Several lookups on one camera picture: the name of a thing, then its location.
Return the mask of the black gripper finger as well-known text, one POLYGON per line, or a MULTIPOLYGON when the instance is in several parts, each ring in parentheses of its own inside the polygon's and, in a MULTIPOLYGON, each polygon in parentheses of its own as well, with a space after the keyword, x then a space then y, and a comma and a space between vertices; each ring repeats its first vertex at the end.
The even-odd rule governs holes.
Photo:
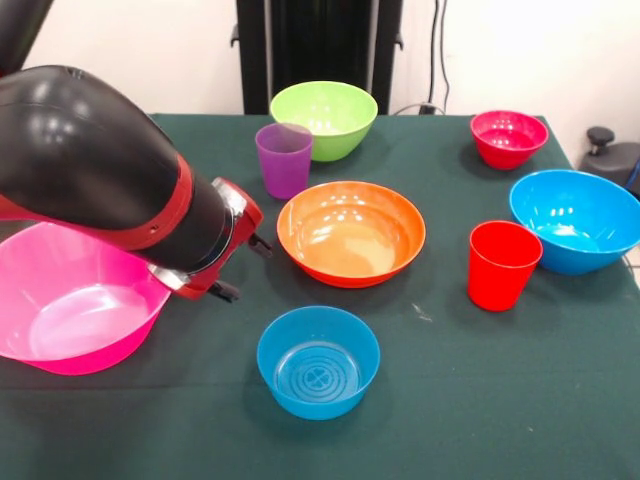
POLYGON ((256 233, 249 237, 247 245, 263 258, 271 258, 273 256, 272 246, 256 233))
POLYGON ((233 303, 240 298, 239 289, 222 280, 216 281, 208 289, 208 293, 229 303, 233 303))

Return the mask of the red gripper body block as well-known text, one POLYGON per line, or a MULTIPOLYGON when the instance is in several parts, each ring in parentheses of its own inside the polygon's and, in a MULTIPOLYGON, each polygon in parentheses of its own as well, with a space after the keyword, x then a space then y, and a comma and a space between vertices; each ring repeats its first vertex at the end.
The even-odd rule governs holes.
POLYGON ((248 246, 249 237, 256 233, 263 218, 262 211, 251 198, 228 200, 217 241, 186 274, 179 276, 179 286, 173 291, 191 300, 208 293, 208 289, 221 280, 221 270, 234 253, 243 245, 248 246))

